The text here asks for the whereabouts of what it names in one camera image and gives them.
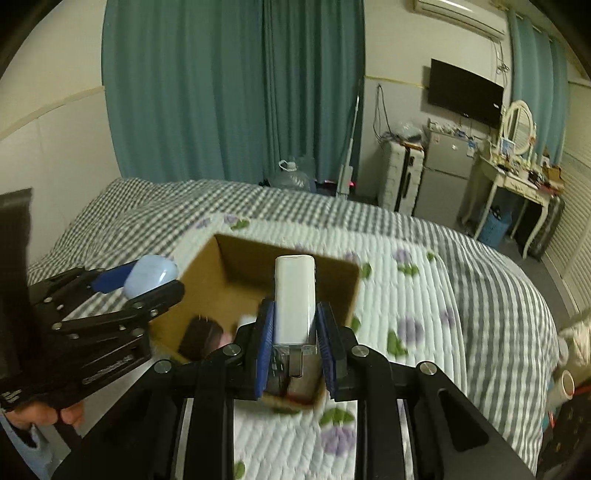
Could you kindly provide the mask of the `person's left hand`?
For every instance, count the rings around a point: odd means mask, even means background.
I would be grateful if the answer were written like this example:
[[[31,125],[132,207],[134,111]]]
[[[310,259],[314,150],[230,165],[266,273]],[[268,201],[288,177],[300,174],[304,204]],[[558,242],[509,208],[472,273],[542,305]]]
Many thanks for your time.
[[[60,411],[46,403],[34,401],[5,413],[5,417],[9,423],[20,430],[29,430],[33,425],[50,426],[58,421],[79,427],[84,420],[84,411],[83,401]]]

